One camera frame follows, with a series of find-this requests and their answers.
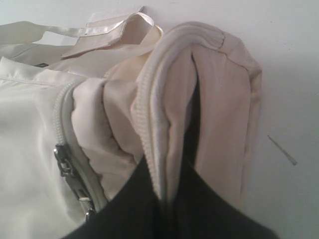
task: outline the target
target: zipper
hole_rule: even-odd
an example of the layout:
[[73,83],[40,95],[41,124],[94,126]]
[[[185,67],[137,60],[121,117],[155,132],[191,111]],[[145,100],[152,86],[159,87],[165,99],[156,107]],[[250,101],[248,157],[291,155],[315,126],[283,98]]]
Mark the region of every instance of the zipper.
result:
[[60,170],[61,177],[65,178],[66,183],[74,193],[77,201],[85,215],[85,220],[90,220],[97,211],[99,211],[107,202],[104,191],[99,183],[96,173],[89,165],[89,159],[83,153],[76,140],[68,142],[72,130],[71,118],[68,117],[68,125],[64,125],[63,113],[65,106],[69,101],[72,101],[70,92],[83,81],[72,81],[67,84],[56,98],[53,109],[53,127],[56,133],[57,144],[53,150],[54,156],[57,160],[57,166]]

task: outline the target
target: white surface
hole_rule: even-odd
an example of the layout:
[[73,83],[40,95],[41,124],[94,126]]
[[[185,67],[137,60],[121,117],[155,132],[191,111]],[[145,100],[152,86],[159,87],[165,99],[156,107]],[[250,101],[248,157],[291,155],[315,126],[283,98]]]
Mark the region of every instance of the white surface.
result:
[[146,5],[145,12],[164,30],[195,20],[243,39],[264,69],[247,214],[283,239],[319,238],[319,1],[0,0],[0,24],[27,20],[83,27],[94,12],[132,4]]

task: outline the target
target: metal zipper pull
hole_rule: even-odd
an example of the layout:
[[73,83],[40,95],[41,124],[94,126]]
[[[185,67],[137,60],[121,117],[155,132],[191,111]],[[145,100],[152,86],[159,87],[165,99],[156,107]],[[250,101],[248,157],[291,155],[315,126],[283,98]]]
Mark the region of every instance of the metal zipper pull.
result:
[[85,220],[88,221],[96,214],[96,211],[82,178],[67,154],[67,146],[65,144],[57,144],[53,152],[60,169],[61,177],[65,178],[65,181],[73,191],[84,211]]

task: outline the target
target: scratch mark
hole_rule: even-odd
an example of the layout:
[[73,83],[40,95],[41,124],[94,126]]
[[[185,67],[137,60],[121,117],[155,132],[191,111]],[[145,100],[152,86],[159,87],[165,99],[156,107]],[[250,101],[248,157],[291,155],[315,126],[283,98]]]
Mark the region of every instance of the scratch mark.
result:
[[297,161],[290,155],[288,154],[287,151],[285,151],[276,141],[274,141],[269,135],[267,135],[268,138],[274,143],[274,145],[280,149],[280,151],[286,156],[286,158],[292,163],[293,166],[297,164]]

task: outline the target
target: white wall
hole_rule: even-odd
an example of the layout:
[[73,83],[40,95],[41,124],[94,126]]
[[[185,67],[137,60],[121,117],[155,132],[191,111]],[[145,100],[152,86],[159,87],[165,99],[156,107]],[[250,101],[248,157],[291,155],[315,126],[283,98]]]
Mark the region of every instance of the white wall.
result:
[[147,13],[164,29],[195,20],[243,39],[264,69],[247,214],[283,239],[318,239],[319,1],[0,0],[0,24],[28,20],[82,27],[94,12],[132,4],[148,6]]

